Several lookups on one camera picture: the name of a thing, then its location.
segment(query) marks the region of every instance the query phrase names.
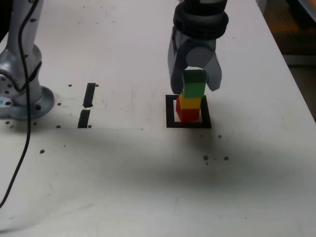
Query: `cable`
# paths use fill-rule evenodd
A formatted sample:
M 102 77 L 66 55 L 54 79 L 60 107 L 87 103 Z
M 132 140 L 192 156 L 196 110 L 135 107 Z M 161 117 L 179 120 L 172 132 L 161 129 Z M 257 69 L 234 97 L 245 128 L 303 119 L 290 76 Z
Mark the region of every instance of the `cable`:
M 20 50 L 20 55 L 21 55 L 21 59 L 22 59 L 22 63 L 23 63 L 23 69 L 24 69 L 24 76 L 25 76 L 28 127 L 27 127 L 27 136 L 26 136 L 26 142 L 25 142 L 24 150 L 22 152 L 22 155 L 21 155 L 21 158 L 19 160 L 19 163 L 18 163 L 18 165 L 15 168 L 14 174 L 13 174 L 12 179 L 10 181 L 10 184 L 9 184 L 7 190 L 6 190 L 4 198 L 3 198 L 2 202 L 0 203 L 0 209 L 3 207 L 3 205 L 5 204 L 5 201 L 7 200 L 8 196 L 10 194 L 10 191 L 12 189 L 14 180 L 15 180 L 15 178 L 16 178 L 18 172 L 19 172 L 19 169 L 20 169 L 20 167 L 22 165 L 22 162 L 24 160 L 26 151 L 28 150 L 29 143 L 30 143 L 30 138 L 31 138 L 30 82 L 29 82 L 29 72 L 28 72 L 28 68 L 27 68 L 27 65 L 26 65 L 26 60 L 25 60 L 25 57 L 24 57 L 24 51 L 23 51 L 23 45 L 22 45 L 22 34 L 23 34 L 23 30 L 24 30 L 26 24 L 28 23 L 28 21 L 30 20 L 32 14 L 34 13 L 38 2 L 39 2 L 39 0 L 34 0 L 33 1 L 32 7 L 31 7 L 29 13 L 26 15 L 26 17 L 25 17 L 25 19 L 24 19 L 24 21 L 23 21 L 23 23 L 22 23 L 22 25 L 20 27 L 20 30 L 19 30 L 18 43 L 19 43 L 19 50 Z

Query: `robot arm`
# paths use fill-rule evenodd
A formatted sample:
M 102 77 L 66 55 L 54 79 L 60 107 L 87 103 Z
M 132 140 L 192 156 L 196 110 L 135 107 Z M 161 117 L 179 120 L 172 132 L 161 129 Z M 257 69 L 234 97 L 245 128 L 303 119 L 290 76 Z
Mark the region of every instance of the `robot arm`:
M 174 14 L 169 45 L 168 66 L 173 93 L 183 89 L 183 71 L 199 67 L 206 73 L 206 83 L 214 91 L 220 87 L 222 72 L 215 49 L 228 24 L 224 12 L 227 0 L 184 0 Z
M 32 6 L 33 0 L 13 1 L 8 41 L 5 50 L 0 54 L 0 95 L 5 98 L 4 103 L 0 105 L 0 118 L 2 119 L 27 119 L 25 74 L 18 36 L 20 27 Z M 39 0 L 22 35 L 24 58 L 30 82 L 32 119 L 46 114 L 54 104 L 51 91 L 40 86 L 41 52 L 34 44 L 42 6 L 43 0 Z

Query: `black tape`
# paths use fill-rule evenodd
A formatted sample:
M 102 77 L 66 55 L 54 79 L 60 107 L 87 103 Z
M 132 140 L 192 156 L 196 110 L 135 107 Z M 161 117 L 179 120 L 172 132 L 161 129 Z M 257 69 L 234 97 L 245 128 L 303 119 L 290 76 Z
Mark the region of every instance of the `black tape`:
M 166 125 L 169 128 L 212 128 L 211 119 L 209 117 L 206 96 L 201 102 L 202 122 L 175 122 L 173 101 L 177 100 L 178 95 L 166 95 Z
M 85 96 L 83 100 L 83 106 L 85 108 L 91 108 L 93 106 L 93 95 L 96 83 L 88 83 L 87 90 L 85 91 Z
M 78 122 L 78 128 L 88 128 L 90 110 L 82 110 Z

